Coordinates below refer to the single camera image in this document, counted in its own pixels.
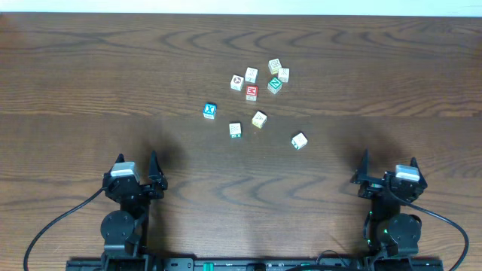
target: white wall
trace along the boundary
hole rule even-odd
[[[0,0],[0,11],[482,17],[482,0]]]

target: wooden table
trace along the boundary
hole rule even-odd
[[[149,245],[198,257],[306,257],[366,250],[370,202],[349,183],[365,148],[373,175],[415,156],[416,201],[471,238],[482,265],[482,20],[162,14],[0,17],[0,269],[20,270],[35,234],[101,186],[123,153],[146,175],[151,150],[169,179]],[[271,94],[267,62],[291,77]],[[259,69],[257,102],[230,90]],[[218,105],[203,118],[206,102]],[[250,124],[268,114],[263,129]],[[243,123],[230,139],[228,124]],[[296,151],[291,136],[308,145]],[[48,230],[31,270],[103,252],[104,196]],[[420,256],[446,268],[454,228],[419,215]]]

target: letter cube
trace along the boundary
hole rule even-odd
[[[268,90],[270,90],[273,94],[277,94],[278,91],[281,90],[282,85],[283,82],[281,82],[278,78],[274,77],[268,83]]]
[[[256,77],[258,76],[258,70],[254,68],[247,68],[246,75],[244,76],[246,82],[256,83]]]
[[[278,79],[281,80],[283,83],[288,83],[289,79],[289,69],[280,68],[278,71]]]
[[[260,111],[256,112],[255,116],[253,117],[252,123],[257,128],[263,128],[263,125],[266,123],[268,116],[261,113]]]
[[[242,78],[241,76],[233,75],[233,79],[231,80],[231,88],[233,90],[241,91],[241,89],[243,88],[243,81],[244,78]]]
[[[308,143],[308,139],[304,136],[302,132],[300,132],[291,139],[291,143],[297,150],[299,150]]]
[[[216,115],[216,105],[206,103],[206,105],[204,105],[203,114],[205,118],[214,120],[214,116]]]
[[[229,134],[232,139],[241,137],[241,123],[231,123],[229,125]]]
[[[246,87],[246,101],[256,101],[258,97],[258,87],[247,86]]]
[[[270,60],[268,62],[268,68],[270,68],[271,74],[275,75],[278,72],[278,70],[282,68],[281,62],[279,61],[279,59]]]

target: red cube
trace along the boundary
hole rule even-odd
[[[258,97],[258,87],[247,86],[246,87],[246,101],[256,101],[256,97]]]

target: cable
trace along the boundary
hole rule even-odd
[[[462,254],[460,255],[459,259],[457,260],[457,262],[455,262],[455,264],[452,266],[452,268],[449,269],[449,271],[454,271],[455,269],[457,269],[459,267],[459,265],[464,261],[465,259],[465,256],[467,255],[467,251],[468,251],[468,245],[469,245],[469,241],[468,241],[468,236],[467,236],[467,233],[464,231],[464,229],[462,229],[461,226],[459,226],[457,223],[451,221],[450,219],[448,218],[445,218],[437,213],[434,213],[432,211],[429,211],[427,209],[424,209],[422,207],[419,207],[419,206],[416,206],[408,201],[405,201],[399,197],[397,197],[393,192],[392,192],[392,180],[390,178],[388,178],[388,191],[389,191],[389,194],[390,196],[393,196],[393,198],[395,198],[397,201],[405,204],[406,206],[408,207],[411,207],[413,209],[416,209],[417,211],[419,212],[422,212],[422,213],[426,213],[427,215],[431,215],[432,217],[434,218],[438,218],[440,220],[442,220],[443,222],[446,222],[448,223],[450,226],[452,227],[455,227],[457,230],[459,230],[459,232],[464,236],[464,250],[462,252]]]
[[[343,267],[343,266],[325,266],[325,265],[315,265],[315,266],[296,266],[290,269],[287,269],[286,271],[308,271],[308,270],[320,270],[320,271],[326,271],[326,270],[349,270],[349,271],[360,271],[360,269],[353,269],[353,268],[348,268],[348,267]]]
[[[101,188],[99,191],[97,191],[94,195],[92,195],[90,198],[86,199],[83,203],[75,206],[74,208],[70,209],[69,211],[65,212],[63,215],[60,215],[58,218],[55,218],[50,222],[47,226],[45,226],[38,234],[37,236],[30,242],[29,248],[27,248],[27,251],[25,252],[25,256],[23,257],[23,270],[24,271],[29,271],[29,255],[30,252],[32,252],[33,246],[35,243],[38,241],[38,239],[44,234],[50,227],[52,227],[55,223],[59,222],[62,220],[62,218],[66,217],[67,215],[70,215],[71,213],[79,210],[80,208],[84,207],[86,204],[91,202],[93,199],[95,199],[98,195],[103,192],[104,189]]]
[[[341,258],[341,256],[338,254],[338,252],[334,251],[334,250],[331,250],[331,249],[327,249],[325,251],[323,251],[322,253],[320,253],[320,255],[318,256],[318,258],[316,258],[316,264],[319,265],[319,261],[322,260],[323,258],[323,254],[325,254],[326,252],[331,252],[331,253],[335,253],[341,260],[341,262],[343,263],[343,265],[345,267],[348,267],[348,264],[346,264],[346,262]]]

